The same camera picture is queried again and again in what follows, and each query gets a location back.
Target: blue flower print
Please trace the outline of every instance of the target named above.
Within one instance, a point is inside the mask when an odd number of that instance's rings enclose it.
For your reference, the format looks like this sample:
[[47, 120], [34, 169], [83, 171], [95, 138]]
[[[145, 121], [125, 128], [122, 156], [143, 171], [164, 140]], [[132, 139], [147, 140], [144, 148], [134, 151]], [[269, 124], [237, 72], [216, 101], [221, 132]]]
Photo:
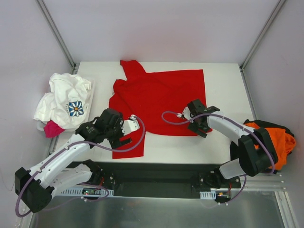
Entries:
[[70, 112], [70, 116], [80, 116], [84, 114], [84, 109], [82, 107], [81, 101], [74, 101], [68, 103], [68, 110]]

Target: white cloth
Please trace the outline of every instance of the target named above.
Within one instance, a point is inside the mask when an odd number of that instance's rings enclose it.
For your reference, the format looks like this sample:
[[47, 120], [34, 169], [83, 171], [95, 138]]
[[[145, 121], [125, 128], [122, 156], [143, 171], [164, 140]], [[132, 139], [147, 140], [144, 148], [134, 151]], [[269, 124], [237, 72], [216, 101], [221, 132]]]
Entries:
[[79, 75], [53, 74], [49, 81], [51, 92], [40, 100], [35, 120], [50, 120], [63, 129], [77, 128], [87, 114], [86, 102], [91, 82]]

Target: white table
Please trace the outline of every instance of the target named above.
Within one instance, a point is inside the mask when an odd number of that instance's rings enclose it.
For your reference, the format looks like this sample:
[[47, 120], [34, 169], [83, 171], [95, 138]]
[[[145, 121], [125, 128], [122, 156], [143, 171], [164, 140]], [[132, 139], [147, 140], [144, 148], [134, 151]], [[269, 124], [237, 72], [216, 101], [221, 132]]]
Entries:
[[[238, 64], [159, 62], [141, 62], [141, 64], [146, 72], [203, 69], [207, 106], [214, 105], [226, 116], [239, 122], [253, 119]], [[115, 80], [126, 79], [119, 62], [81, 62], [78, 74], [83, 77], [93, 77], [96, 83], [89, 120], [100, 116], [108, 107]], [[64, 144], [71, 134], [61, 134], [57, 148]], [[110, 147], [108, 141], [102, 144]], [[217, 131], [209, 133], [206, 139], [199, 136], [163, 136], [147, 133], [143, 157], [112, 159], [112, 152], [94, 147], [78, 156], [75, 161], [91, 159], [96, 162], [219, 164], [229, 161], [229, 145], [230, 140]]]

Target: white wall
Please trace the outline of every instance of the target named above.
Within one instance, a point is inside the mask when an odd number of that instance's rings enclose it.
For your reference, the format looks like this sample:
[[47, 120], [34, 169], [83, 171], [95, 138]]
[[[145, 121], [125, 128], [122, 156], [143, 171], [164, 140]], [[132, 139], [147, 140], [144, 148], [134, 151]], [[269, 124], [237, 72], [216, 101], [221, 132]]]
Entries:
[[260, 119], [291, 129], [297, 147], [283, 174], [304, 227], [304, 1], [289, 0], [249, 63], [246, 81]]
[[49, 140], [32, 120], [54, 73], [70, 72], [36, 1], [0, 6], [0, 227], [15, 227], [14, 172], [46, 155]]
[[45, 0], [76, 62], [242, 63], [278, 0]]

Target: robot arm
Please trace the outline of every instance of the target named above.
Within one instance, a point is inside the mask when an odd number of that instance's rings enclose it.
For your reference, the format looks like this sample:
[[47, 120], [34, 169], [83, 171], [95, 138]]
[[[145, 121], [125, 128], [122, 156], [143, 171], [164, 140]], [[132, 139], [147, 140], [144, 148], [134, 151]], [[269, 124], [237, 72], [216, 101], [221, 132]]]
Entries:
[[[272, 161], [273, 164], [278, 162], [272, 140], [264, 128], [256, 130], [237, 123], [226, 118], [214, 106], [206, 108], [199, 99], [190, 102], [182, 113], [182, 116], [188, 120], [198, 115], [202, 115], [202, 117], [193, 119], [188, 126], [189, 130], [205, 138], [206, 132], [214, 129], [230, 138], [238, 146], [237, 159], [222, 164], [214, 170], [214, 173], [204, 178], [204, 182], [208, 185], [219, 188], [221, 182], [236, 176], [249, 175], [253, 177], [272, 166]], [[256, 148], [256, 145], [260, 144], [257, 139], [265, 146], [272, 161], [262, 147]]]
[[84, 161], [69, 171], [63, 171], [76, 156], [94, 147], [94, 145], [79, 142], [102, 143], [104, 139], [108, 139], [112, 149], [116, 149], [131, 142], [130, 138], [120, 141], [121, 137], [139, 128], [134, 116], [123, 120], [121, 113], [109, 108], [104, 110], [100, 117], [80, 125], [75, 134], [45, 160], [31, 167], [29, 171], [24, 168], [16, 171], [15, 192], [19, 195], [25, 184], [38, 171], [21, 197], [32, 212], [38, 212], [53, 197], [70, 187], [82, 182], [98, 185], [104, 174], [100, 167], [91, 160]]

